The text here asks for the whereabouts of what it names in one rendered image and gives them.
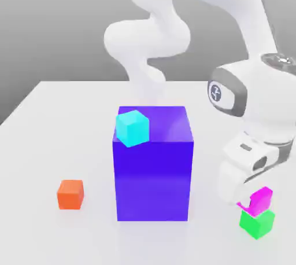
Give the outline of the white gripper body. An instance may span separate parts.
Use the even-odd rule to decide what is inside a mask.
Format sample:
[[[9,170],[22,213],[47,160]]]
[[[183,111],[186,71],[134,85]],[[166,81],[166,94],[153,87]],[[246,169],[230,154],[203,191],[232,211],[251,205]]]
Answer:
[[[227,204],[250,205],[250,193],[245,185],[246,173],[229,161],[223,161],[219,168],[217,191]]]

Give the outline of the small magenta cube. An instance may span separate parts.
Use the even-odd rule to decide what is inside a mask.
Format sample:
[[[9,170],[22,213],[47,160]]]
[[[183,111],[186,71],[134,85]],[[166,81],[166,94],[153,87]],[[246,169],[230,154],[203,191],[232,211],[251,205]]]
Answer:
[[[243,211],[252,217],[256,217],[261,213],[265,212],[271,205],[273,191],[269,187],[263,187],[258,191],[254,192],[250,197],[249,206],[242,205],[241,202],[237,202]]]

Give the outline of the small green cube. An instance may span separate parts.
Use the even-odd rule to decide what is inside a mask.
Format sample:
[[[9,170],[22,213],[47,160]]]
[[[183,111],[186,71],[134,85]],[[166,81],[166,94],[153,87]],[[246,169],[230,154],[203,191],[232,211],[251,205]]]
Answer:
[[[239,226],[254,239],[258,240],[272,230],[274,220],[275,214],[269,209],[255,217],[242,211]]]

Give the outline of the small cyan cube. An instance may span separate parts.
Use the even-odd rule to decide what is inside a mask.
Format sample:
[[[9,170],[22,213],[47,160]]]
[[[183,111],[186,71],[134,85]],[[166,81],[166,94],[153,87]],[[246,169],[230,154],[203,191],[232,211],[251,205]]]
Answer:
[[[150,121],[137,110],[116,116],[116,137],[130,148],[150,141]]]

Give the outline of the small orange cube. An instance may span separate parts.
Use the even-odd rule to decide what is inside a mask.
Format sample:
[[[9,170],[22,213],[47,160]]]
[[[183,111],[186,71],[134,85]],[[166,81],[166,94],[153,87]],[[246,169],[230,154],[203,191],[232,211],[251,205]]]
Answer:
[[[57,191],[59,209],[79,210],[84,199],[82,180],[62,180]]]

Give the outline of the large purple box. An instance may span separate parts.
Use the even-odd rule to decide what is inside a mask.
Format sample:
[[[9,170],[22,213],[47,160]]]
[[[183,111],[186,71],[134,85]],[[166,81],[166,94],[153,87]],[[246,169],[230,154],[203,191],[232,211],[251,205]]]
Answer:
[[[119,221],[187,221],[194,138],[183,106],[120,106],[150,122],[149,141],[126,147],[113,137]]]

